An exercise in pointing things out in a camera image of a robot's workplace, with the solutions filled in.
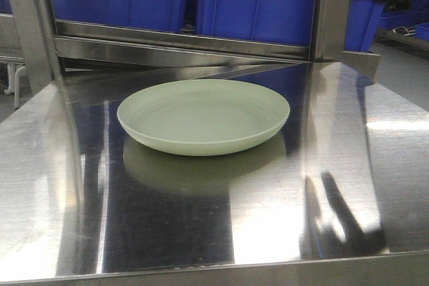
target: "plate rim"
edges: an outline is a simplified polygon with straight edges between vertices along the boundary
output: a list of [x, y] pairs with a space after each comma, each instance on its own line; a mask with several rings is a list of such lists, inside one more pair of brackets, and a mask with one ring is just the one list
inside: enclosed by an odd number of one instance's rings
[[[282, 120], [278, 123], [276, 123], [274, 126], [271, 126], [270, 128], [262, 131], [262, 132], [258, 132], [256, 134], [253, 135], [248, 135], [246, 137], [239, 137], [236, 139], [229, 139], [229, 140], [223, 140], [223, 141], [205, 141], [205, 142], [195, 142], [195, 141], [175, 141], [175, 140], [167, 140], [167, 139], [160, 139], [158, 137], [152, 137], [150, 135], [146, 135], [143, 134], [142, 132], [138, 132], [134, 129], [132, 129], [130, 126], [126, 125], [123, 120], [121, 119], [121, 117], [119, 116], [120, 113], [120, 109], [123, 106], [123, 103], [128, 99], [131, 98], [132, 96], [137, 96], [139, 93], [145, 91], [145, 90], [149, 90], [149, 89], [153, 89], [157, 86], [173, 86], [173, 84], [177, 84], [179, 82], [183, 83], [183, 82], [194, 82], [194, 81], [220, 81], [220, 82], [235, 82], [236, 84], [246, 84], [246, 86], [254, 86], [255, 88], [258, 88], [260, 90], [264, 90], [266, 92], [269, 92], [271, 94], [276, 95], [278, 98], [280, 98], [282, 100], [282, 102], [284, 103], [284, 107], [286, 108], [286, 113], [284, 114], [284, 117], [282, 118]], [[177, 145], [218, 145], [218, 144], [223, 144], [223, 143], [234, 143], [236, 141], [244, 141], [247, 139], [252, 139], [252, 138], [256, 138], [259, 136], [263, 136], [264, 134], [273, 131], [274, 129], [279, 127], [279, 130], [281, 129], [281, 127], [286, 123], [286, 121], [288, 120], [288, 117], [290, 116], [290, 104], [288, 102], [288, 100], [286, 100], [286, 98], [284, 96], [282, 96], [281, 94], [279, 94], [278, 92], [263, 86], [263, 85], [258, 85], [258, 84], [254, 84], [254, 83], [250, 83], [250, 82], [244, 82], [244, 81], [240, 81], [240, 80], [228, 80], [228, 79], [218, 79], [218, 78], [203, 78], [203, 79], [192, 79], [192, 80], [176, 80], [176, 81], [171, 81], [171, 82], [165, 82], [165, 83], [160, 83], [157, 85], [153, 85], [153, 86], [149, 86], [147, 88], [143, 88], [141, 90], [138, 90], [137, 92], [134, 92], [133, 94], [129, 95], [128, 97], [126, 97], [121, 104], [118, 106], [117, 109], [117, 119], [119, 120], [121, 126], [126, 129], [127, 131], [132, 132], [135, 135], [140, 135], [142, 137], [145, 137], [147, 139], [150, 140], [154, 140], [154, 141], [158, 141], [158, 142], [162, 142], [162, 143], [173, 143], [173, 144], [177, 144]]]

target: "metal post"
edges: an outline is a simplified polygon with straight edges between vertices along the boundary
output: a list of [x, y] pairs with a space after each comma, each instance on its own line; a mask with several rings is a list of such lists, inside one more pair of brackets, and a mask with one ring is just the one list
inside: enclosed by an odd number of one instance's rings
[[54, 43], [54, 14], [50, 0], [10, 2], [30, 86], [35, 94], [62, 73]]
[[310, 61], [342, 60], [349, 5], [350, 0], [316, 0]]

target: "light green plate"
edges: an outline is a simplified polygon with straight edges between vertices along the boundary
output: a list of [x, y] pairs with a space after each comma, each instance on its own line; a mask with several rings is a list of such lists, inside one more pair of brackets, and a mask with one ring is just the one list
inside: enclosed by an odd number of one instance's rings
[[236, 80], [182, 80], [127, 97], [117, 116], [136, 141], [178, 155], [223, 155], [267, 141], [290, 113], [280, 94]]

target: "floor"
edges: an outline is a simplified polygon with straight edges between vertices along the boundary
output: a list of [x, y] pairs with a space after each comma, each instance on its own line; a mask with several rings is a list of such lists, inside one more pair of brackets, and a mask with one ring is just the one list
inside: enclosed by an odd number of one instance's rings
[[375, 81], [429, 111], [429, 53], [387, 40], [371, 51], [381, 55]]
[[[381, 55], [375, 80], [429, 111], [429, 53], [390, 41], [375, 42], [371, 51]], [[0, 123], [15, 112], [13, 95], [5, 95], [5, 73], [0, 77]], [[32, 97], [27, 78], [21, 78], [20, 103]]]

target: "metal rack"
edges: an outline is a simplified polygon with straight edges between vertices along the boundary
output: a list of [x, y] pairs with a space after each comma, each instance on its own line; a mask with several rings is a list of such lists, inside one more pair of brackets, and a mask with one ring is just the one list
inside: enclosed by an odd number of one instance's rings
[[309, 47], [59, 21], [50, 0], [10, 2], [13, 15], [0, 15], [0, 60], [25, 61], [34, 93], [63, 75], [63, 58], [162, 67], [345, 61], [372, 72], [379, 61], [343, 50], [349, 0], [316, 0]]

